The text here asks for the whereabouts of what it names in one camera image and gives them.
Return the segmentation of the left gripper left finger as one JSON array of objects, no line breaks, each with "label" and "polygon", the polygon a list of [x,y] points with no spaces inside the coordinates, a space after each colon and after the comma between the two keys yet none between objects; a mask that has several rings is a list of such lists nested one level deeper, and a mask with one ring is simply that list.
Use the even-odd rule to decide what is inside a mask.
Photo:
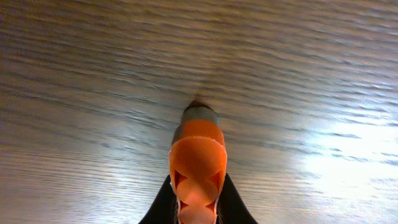
[{"label": "left gripper left finger", "polygon": [[139,224],[177,224],[178,203],[168,175]]}]

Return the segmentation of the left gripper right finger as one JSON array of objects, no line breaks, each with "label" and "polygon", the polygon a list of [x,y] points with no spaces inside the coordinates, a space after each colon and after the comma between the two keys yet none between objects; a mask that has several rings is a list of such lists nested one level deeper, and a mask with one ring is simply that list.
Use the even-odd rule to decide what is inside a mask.
[{"label": "left gripper right finger", "polygon": [[217,204],[217,224],[258,224],[246,208],[231,177],[226,174]]}]

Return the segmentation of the orange perforated cylinder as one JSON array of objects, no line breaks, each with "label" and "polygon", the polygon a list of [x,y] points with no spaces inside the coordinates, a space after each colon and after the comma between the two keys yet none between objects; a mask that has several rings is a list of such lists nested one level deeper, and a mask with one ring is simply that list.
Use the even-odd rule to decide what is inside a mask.
[{"label": "orange perforated cylinder", "polygon": [[216,223],[227,158],[217,114],[206,104],[192,101],[182,113],[169,151],[178,223]]}]

